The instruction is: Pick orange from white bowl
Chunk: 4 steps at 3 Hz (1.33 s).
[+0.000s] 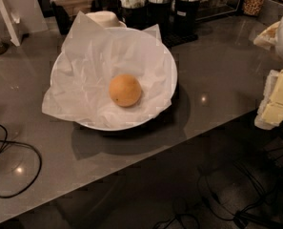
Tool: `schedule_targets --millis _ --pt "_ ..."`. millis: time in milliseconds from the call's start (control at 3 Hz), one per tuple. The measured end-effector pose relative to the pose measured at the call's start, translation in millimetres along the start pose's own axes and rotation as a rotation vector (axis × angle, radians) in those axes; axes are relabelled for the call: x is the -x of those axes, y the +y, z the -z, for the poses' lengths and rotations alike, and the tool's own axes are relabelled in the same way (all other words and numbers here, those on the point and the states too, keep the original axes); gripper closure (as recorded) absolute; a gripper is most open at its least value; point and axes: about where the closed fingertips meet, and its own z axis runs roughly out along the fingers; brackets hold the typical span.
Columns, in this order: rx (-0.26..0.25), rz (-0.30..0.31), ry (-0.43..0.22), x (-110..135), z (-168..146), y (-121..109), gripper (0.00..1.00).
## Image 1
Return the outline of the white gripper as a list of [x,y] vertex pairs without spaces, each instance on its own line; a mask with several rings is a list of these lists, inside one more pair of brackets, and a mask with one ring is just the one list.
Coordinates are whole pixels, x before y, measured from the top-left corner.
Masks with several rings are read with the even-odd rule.
[[[283,59],[283,16],[271,24],[254,39],[255,46],[269,50],[275,46],[275,51]],[[283,70],[271,70],[267,76],[263,100],[257,111],[254,125],[263,130],[278,127],[283,121]]]

